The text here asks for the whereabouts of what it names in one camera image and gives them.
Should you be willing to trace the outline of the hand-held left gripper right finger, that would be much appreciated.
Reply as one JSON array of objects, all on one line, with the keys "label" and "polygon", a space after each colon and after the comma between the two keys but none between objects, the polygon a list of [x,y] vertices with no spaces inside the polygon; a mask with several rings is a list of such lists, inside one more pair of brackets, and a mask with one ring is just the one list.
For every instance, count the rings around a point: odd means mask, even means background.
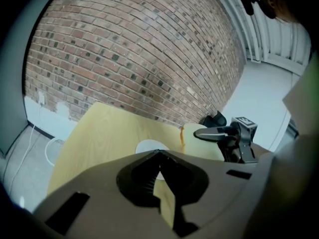
[{"label": "hand-held left gripper right finger", "polygon": [[209,179],[203,169],[167,151],[160,152],[159,161],[159,171],[166,184],[159,189],[160,213],[169,227],[183,238],[199,227],[185,219],[182,207],[200,200],[208,187]]}]

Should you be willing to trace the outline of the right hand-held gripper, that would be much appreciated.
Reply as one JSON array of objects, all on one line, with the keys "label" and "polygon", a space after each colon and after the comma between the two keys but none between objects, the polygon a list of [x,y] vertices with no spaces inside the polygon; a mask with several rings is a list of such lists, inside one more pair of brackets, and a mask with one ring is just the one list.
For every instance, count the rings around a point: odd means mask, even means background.
[{"label": "right hand-held gripper", "polygon": [[256,163],[251,144],[257,127],[246,117],[233,117],[229,126],[201,128],[193,135],[201,140],[217,142],[225,162]]}]

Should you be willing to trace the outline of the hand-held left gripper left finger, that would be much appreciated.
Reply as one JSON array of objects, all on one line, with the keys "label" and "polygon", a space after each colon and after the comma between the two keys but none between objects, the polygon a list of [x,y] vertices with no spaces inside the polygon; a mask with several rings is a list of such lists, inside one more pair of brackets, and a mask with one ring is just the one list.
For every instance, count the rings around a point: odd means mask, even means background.
[{"label": "hand-held left gripper left finger", "polygon": [[148,154],[119,171],[116,178],[118,189],[135,206],[158,208],[160,200],[154,196],[154,186],[159,172],[160,156]]}]

